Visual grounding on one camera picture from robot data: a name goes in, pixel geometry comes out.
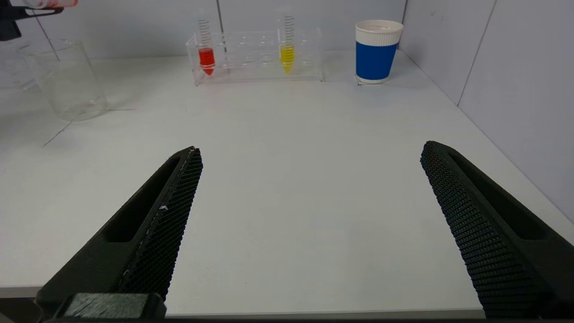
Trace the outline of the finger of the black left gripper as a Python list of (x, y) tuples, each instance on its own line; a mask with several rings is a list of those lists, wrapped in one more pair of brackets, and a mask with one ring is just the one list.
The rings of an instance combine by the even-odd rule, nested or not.
[(10, 41), (22, 37), (22, 33), (16, 21), (26, 20), (36, 17), (54, 16), (64, 12), (64, 8), (40, 8), (43, 13), (29, 14), (27, 10), (34, 10), (28, 6), (0, 6), (0, 40)]

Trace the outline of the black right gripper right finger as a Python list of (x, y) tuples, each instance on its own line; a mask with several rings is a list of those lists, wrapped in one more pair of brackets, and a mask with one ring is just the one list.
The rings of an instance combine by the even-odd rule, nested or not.
[(573, 245), (453, 148), (420, 163), (486, 318), (573, 319)]

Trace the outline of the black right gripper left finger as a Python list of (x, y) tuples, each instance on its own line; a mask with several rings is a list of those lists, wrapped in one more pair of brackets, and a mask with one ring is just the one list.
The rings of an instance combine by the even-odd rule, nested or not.
[(170, 156), (37, 292), (43, 315), (78, 293), (157, 294), (166, 300), (203, 170), (201, 152)]

